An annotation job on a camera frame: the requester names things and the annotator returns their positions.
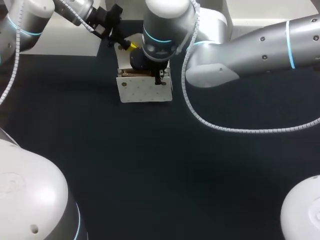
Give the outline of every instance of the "screw hole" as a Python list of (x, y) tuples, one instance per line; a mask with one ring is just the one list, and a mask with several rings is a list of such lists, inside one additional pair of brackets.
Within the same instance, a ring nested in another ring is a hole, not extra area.
[(33, 234), (37, 234), (37, 233), (39, 232), (38, 226), (35, 225), (35, 224), (32, 224), (32, 225), (30, 226), (30, 229), (31, 229), (31, 232), (32, 232)]

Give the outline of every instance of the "dark mat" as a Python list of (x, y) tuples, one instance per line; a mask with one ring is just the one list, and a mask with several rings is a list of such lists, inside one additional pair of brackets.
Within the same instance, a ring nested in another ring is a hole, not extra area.
[[(141, 22), (126, 22), (128, 35)], [(64, 173), (90, 240), (283, 240), (290, 189), (320, 174), (320, 126), (274, 135), (229, 134), (200, 124), (184, 103), (182, 58), (174, 101), (122, 104), (116, 55), (23, 56), (23, 82), (4, 128)], [(188, 87), (208, 121), (235, 128), (299, 125), (320, 116), (312, 69)]]

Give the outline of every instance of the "white cable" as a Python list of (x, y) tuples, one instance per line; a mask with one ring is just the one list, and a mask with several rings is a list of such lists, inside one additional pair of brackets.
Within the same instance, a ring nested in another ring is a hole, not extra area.
[(8, 96), (8, 93), (14, 84), (16, 75), (17, 75), (17, 70), (18, 70), (18, 65), (19, 65), (19, 58), (20, 58), (20, 33), (21, 33), (21, 21), (22, 21), (22, 14), (24, 11), (24, 6), (25, 6), (25, 0), (21, 0), (21, 6), (18, 12), (18, 18), (17, 18), (17, 25), (16, 25), (16, 35), (15, 35), (15, 57), (14, 57), (14, 65), (13, 65), (13, 71), (11, 74), (10, 81), (8, 85), (6, 86), (4, 92), (2, 93), (2, 96), (0, 97), (0, 105), (4, 102), (6, 97)]
[[(10, 81), (8, 83), (8, 85), (6, 86), (2, 96), (0, 97), (0, 105), (5, 101), (5, 99), (8, 96), (9, 91), (11, 90), (12, 85), (14, 84), (16, 75), (17, 75), (17, 71), (18, 71), (18, 66), (19, 66), (19, 59), (20, 59), (20, 34), (21, 34), (21, 22), (22, 22), (22, 16), (23, 16), (23, 12), (24, 12), (24, 6), (25, 6), (25, 0), (20, 0), (21, 1), (21, 6), (19, 9), (19, 13), (18, 13), (18, 18), (17, 18), (17, 24), (16, 24), (16, 36), (15, 36), (15, 58), (14, 58), (14, 65), (13, 65), (13, 71), (11, 74), (11, 78)], [(61, 3), (63, 3), (71, 13), (73, 13), (76, 18), (81, 22), (81, 24), (90, 32), (94, 32), (95, 30), (89, 26), (77, 13), (76, 11), (74, 11), (64, 0), (60, 0)]]
[(95, 30), (89, 26), (79, 15), (78, 13), (76, 13), (75, 10), (73, 10), (68, 3), (66, 3), (66, 1), (64, 0), (59, 0), (73, 15), (75, 15), (75, 17), (81, 22), (81, 24), (90, 32), (94, 32)]
[(198, 119), (202, 124), (208, 126), (211, 129), (223, 131), (223, 132), (230, 132), (230, 133), (242, 133), (242, 134), (272, 134), (272, 133), (288, 133), (288, 132), (295, 132), (303, 129), (308, 129), (310, 127), (313, 127), (315, 125), (318, 125), (320, 123), (320, 117), (312, 122), (309, 122), (307, 124), (303, 124), (300, 126), (294, 126), (294, 127), (287, 127), (287, 128), (275, 128), (275, 129), (236, 129), (236, 128), (228, 128), (228, 127), (222, 127), (214, 125), (206, 120), (204, 120), (199, 114), (195, 111), (193, 106), (190, 103), (187, 89), (186, 89), (186, 70), (187, 70), (187, 64), (192, 52), (192, 48), (194, 47), (194, 44), (196, 42), (196, 38), (198, 36), (199, 32), (199, 25), (200, 25), (200, 14), (199, 14), (199, 5), (196, 2), (196, 0), (190, 0), (193, 4), (193, 7), (195, 9), (195, 12), (197, 14), (196, 23), (194, 27), (194, 33), (192, 36), (192, 40), (190, 42), (189, 48), (186, 51), (186, 55), (183, 61), (182, 65), (182, 73), (181, 73), (181, 85), (182, 85), (182, 92), (184, 96), (184, 100), (186, 105), (188, 106), (191, 113)]

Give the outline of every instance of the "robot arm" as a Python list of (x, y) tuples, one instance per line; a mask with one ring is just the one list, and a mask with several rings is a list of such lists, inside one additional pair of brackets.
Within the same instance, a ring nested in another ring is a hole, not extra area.
[(124, 40), (118, 29), (123, 9), (116, 4), (106, 11), (101, 7), (94, 8), (93, 0), (15, 0), (7, 16), (0, 23), (1, 63), (7, 61), (15, 53), (22, 2), (24, 6), (18, 40), (20, 52), (35, 46), (54, 12), (76, 26), (83, 24), (97, 37), (107, 38), (111, 44), (118, 42), (125, 50), (132, 46), (131, 42)]
[[(140, 51), (145, 55), (143, 61), (155, 67), (189, 44), (197, 15), (190, 0), (146, 0), (146, 5)], [(224, 16), (227, 13), (201, 8), (199, 14), (199, 33), (185, 73), (193, 86), (215, 87), (320, 61), (320, 15), (270, 25), (230, 41), (232, 26)]]

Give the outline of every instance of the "yellow object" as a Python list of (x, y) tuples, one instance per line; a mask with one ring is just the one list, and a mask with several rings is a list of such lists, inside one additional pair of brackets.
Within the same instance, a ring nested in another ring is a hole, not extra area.
[(133, 51), (133, 50), (136, 49), (136, 48), (137, 48), (137, 46), (136, 46), (134, 43), (131, 43), (131, 45), (130, 45), (130, 47), (128, 48), (127, 51), (131, 52), (131, 51)]

